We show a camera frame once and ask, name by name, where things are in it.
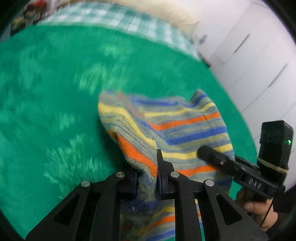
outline black cable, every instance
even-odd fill
[[[267,212],[266,212],[266,214],[265,214],[265,216],[264,216],[264,218],[263,218],[263,220],[262,220],[262,222],[260,224],[260,228],[261,228],[262,224],[264,223],[264,221],[265,221],[265,219],[266,219],[266,217],[267,217],[267,215],[268,215],[268,213],[269,213],[269,211],[270,211],[273,203],[274,203],[274,199],[271,201],[271,204],[270,204],[270,206],[269,206],[269,208],[268,208],[268,210],[267,210]]]

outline human thumb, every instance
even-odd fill
[[[246,202],[244,210],[259,215],[264,215],[267,212],[266,203],[264,202]]]

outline black sleeve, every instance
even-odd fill
[[[265,232],[267,236],[270,237],[273,233],[275,233],[279,226],[287,219],[287,217],[287,213],[278,213],[278,219],[276,223]]]

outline green surface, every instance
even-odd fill
[[[23,237],[82,180],[118,169],[123,157],[98,119],[102,89],[189,100],[200,88],[235,153],[255,160],[247,126],[209,69],[164,45],[97,27],[35,26],[0,53],[0,207]]]

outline orange stripe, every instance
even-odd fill
[[[133,145],[131,145],[122,136],[117,135],[117,139],[122,151],[125,153],[127,157],[145,164],[149,168],[151,174],[154,177],[157,177],[157,166],[153,163],[152,160],[141,154]]]
[[[163,219],[155,222],[155,223],[152,223],[148,226],[149,229],[152,229],[154,228],[155,226],[158,226],[158,225],[161,225],[161,224],[164,224],[164,223],[169,223],[169,222],[174,222],[175,221],[175,216],[168,216],[168,217],[164,217]]]
[[[212,166],[202,166],[202,167],[196,167],[194,169],[177,170],[176,172],[179,172],[185,176],[192,176],[199,172],[213,172],[213,171],[217,171],[217,168]]]
[[[152,123],[149,123],[149,125],[155,129],[156,131],[163,131],[169,128],[173,128],[176,126],[181,126],[181,125],[188,125],[188,124],[193,124],[193,123],[198,123],[198,122],[203,122],[206,120],[210,120],[213,118],[219,118],[221,117],[219,112],[215,112],[209,115],[203,115],[203,116],[198,116],[198,117],[194,117],[188,120],[174,120],[174,121],[170,121],[164,124],[160,124],[160,125],[155,125]]]

